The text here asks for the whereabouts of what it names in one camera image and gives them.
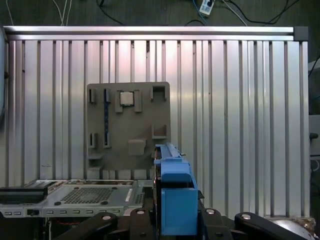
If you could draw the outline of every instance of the power strip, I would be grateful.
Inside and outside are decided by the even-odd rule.
[[[216,0],[203,0],[202,5],[200,7],[200,13],[209,16],[211,13],[212,8],[214,7]]]

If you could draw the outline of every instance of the aluminum extrusion panel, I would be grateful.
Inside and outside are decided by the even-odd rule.
[[[5,28],[0,184],[147,179],[88,169],[87,84],[168,82],[171,141],[206,207],[310,214],[308,43],[292,27]]]

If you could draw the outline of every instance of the dark background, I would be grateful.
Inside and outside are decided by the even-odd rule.
[[[56,2],[62,14],[65,0]],[[234,2],[249,19],[265,22],[279,14],[286,4],[286,0],[234,0]],[[196,0],[196,3],[199,8],[202,0]],[[52,0],[9,0],[8,4],[16,26],[60,26],[61,24],[58,10]],[[184,26],[190,20],[201,20],[192,0],[105,0],[103,9],[126,26]],[[64,21],[67,19],[68,10],[69,2]],[[208,26],[243,26],[221,0],[215,2],[207,23]],[[247,24],[262,26],[249,22]],[[1,25],[11,25],[5,0],[0,0]],[[190,25],[200,26],[198,22]],[[119,24],[102,13],[96,0],[73,0],[68,26],[119,26]],[[309,62],[320,55],[320,0],[300,0],[285,12],[274,26],[308,26]],[[320,114],[320,98],[311,101],[318,95],[320,95],[320,71],[315,71],[309,78],[311,114]],[[313,174],[312,182],[320,186],[318,172]],[[319,194],[320,190],[313,185],[311,214],[316,219],[320,214]]]

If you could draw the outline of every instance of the white cable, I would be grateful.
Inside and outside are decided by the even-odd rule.
[[[316,168],[315,169],[311,169],[312,172],[316,172],[320,168],[320,164],[319,164],[318,160],[316,160],[316,159],[311,159],[311,161],[315,161],[316,162]]]
[[[11,16],[11,11],[10,11],[10,7],[9,7],[9,4],[8,4],[8,0],[6,0],[5,3],[6,3],[6,7],[8,8],[11,24],[12,24],[12,26],[14,26],[14,21],[13,21],[12,16]]]
[[[61,12],[60,12],[60,8],[59,8],[59,6],[58,6],[58,4],[56,3],[55,0],[52,0],[52,2],[55,4],[56,9],[58,9],[59,16],[60,16],[60,21],[61,21],[61,26],[62,26],[62,25],[64,24],[64,20],[62,19]]]
[[[224,2],[224,4],[234,13],[234,15],[236,15],[236,16],[240,19],[241,22],[243,22],[243,24],[244,24],[246,27],[248,26],[248,25],[246,24],[246,22],[239,16],[239,14],[236,13],[235,10],[233,10],[233,9],[229,6],[228,3],[226,3],[225,0],[222,0],[222,2]]]
[[[71,5],[72,5],[72,0],[70,0],[69,11],[68,11],[68,15],[67,15],[67,17],[66,17],[66,23],[65,23],[66,26],[68,26],[68,21],[69,21],[69,14],[70,14],[70,10],[71,10]]]
[[[68,2],[68,0],[65,0],[64,9],[63,9],[63,14],[62,14],[62,22],[64,22],[64,20],[65,20],[65,13],[66,13],[66,8],[67,8],[67,2]]]

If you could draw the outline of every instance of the ventilation grille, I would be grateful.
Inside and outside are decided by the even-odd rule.
[[[140,193],[136,196],[135,198],[135,204],[143,204],[144,203],[144,200],[145,200],[145,193]]]
[[[61,201],[65,204],[99,204],[107,201],[113,190],[106,187],[82,187],[73,189]]]

